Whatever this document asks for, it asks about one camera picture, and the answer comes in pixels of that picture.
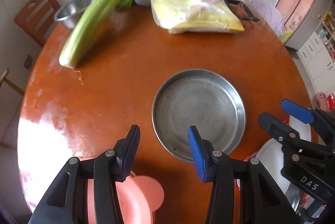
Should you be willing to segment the orange plastic plate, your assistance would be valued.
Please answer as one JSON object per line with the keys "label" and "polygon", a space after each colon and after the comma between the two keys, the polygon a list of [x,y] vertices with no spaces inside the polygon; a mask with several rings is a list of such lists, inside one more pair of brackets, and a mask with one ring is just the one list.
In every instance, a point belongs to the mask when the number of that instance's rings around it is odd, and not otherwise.
{"label": "orange plastic plate", "polygon": [[164,201],[162,185],[154,178],[136,175],[116,183],[124,223],[155,223],[155,213]]}

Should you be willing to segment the steel round pan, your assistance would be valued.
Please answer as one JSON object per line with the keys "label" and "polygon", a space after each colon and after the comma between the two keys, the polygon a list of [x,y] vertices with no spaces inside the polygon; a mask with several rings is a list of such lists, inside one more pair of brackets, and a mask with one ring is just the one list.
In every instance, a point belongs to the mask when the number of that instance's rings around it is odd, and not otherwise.
{"label": "steel round pan", "polygon": [[215,149],[230,154],[242,140],[246,124],[237,90],[221,75],[205,69],[183,70],[164,81],[153,100],[151,118],[163,148],[189,163],[190,126],[196,126]]}

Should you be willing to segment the pink child stool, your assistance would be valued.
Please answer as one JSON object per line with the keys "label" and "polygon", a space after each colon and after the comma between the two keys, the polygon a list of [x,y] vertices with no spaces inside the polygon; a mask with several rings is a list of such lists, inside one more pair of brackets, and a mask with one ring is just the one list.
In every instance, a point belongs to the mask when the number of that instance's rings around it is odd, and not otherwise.
{"label": "pink child stool", "polygon": [[325,93],[318,93],[315,95],[314,101],[318,108],[325,112],[329,112],[335,109],[334,94],[326,95]]}

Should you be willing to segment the white storage cabinet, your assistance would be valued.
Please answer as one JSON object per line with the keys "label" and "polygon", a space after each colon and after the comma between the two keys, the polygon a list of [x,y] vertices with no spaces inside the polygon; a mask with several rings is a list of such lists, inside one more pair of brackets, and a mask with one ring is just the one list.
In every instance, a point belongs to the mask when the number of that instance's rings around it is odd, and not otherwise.
{"label": "white storage cabinet", "polygon": [[334,68],[334,15],[328,11],[313,31],[298,56],[313,80]]}

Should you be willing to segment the purple cloth on chair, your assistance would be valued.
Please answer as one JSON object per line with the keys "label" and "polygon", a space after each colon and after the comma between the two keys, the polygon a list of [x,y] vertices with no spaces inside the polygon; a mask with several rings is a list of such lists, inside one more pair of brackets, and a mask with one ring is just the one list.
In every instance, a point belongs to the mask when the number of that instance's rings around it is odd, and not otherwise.
{"label": "purple cloth on chair", "polygon": [[265,0],[244,0],[257,11],[277,36],[284,32],[283,17],[278,9]]}

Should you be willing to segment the light wooden curved chair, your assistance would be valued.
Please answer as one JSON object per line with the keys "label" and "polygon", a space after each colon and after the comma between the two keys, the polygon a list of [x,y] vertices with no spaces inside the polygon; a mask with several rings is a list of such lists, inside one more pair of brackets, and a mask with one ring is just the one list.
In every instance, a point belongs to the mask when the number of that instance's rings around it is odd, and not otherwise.
{"label": "light wooden curved chair", "polygon": [[5,71],[3,72],[3,74],[1,75],[0,78],[0,86],[3,83],[8,84],[15,92],[17,92],[19,95],[21,95],[22,97],[24,96],[24,90],[21,89],[19,86],[17,86],[16,84],[14,84],[12,81],[10,81],[9,79],[7,79],[7,76],[9,75],[10,70],[9,68],[6,68]]}

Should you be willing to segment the yellow noodles plastic bag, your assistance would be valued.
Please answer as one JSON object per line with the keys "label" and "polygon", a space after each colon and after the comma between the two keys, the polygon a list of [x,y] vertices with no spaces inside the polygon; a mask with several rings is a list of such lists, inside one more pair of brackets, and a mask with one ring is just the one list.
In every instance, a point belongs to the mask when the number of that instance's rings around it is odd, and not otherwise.
{"label": "yellow noodles plastic bag", "polygon": [[244,31],[224,0],[151,0],[151,10],[156,25],[170,34]]}

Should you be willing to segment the brown wooden slat chair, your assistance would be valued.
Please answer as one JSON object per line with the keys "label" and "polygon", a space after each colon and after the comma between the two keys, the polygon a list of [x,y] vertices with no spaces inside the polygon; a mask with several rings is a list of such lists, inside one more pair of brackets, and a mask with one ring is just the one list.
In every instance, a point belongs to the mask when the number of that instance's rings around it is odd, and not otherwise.
{"label": "brown wooden slat chair", "polygon": [[14,17],[14,22],[43,47],[46,33],[54,23],[54,15],[59,8],[57,0],[30,0]]}

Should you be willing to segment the steel mixing bowl far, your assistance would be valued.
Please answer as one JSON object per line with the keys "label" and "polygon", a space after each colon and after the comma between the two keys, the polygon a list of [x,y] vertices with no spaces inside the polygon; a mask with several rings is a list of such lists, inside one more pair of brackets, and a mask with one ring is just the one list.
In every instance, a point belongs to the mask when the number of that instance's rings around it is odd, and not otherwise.
{"label": "steel mixing bowl far", "polygon": [[93,0],[71,0],[56,11],[54,20],[73,30],[92,2]]}

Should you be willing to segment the long celery bunch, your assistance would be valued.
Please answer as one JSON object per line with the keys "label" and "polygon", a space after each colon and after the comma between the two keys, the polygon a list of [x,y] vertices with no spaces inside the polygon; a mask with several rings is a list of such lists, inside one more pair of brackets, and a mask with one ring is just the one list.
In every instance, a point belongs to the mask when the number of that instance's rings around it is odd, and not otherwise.
{"label": "long celery bunch", "polygon": [[96,35],[120,0],[93,0],[72,30],[59,56],[59,64],[76,68],[81,58],[93,47]]}

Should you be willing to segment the wall power socket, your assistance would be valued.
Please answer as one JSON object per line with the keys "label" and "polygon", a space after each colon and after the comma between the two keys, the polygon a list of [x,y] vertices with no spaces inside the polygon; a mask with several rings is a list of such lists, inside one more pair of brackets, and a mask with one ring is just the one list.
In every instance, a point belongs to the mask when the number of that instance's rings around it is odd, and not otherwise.
{"label": "wall power socket", "polygon": [[25,61],[24,61],[24,67],[29,70],[32,66],[32,63],[33,63],[33,57],[30,56],[29,54],[27,55]]}

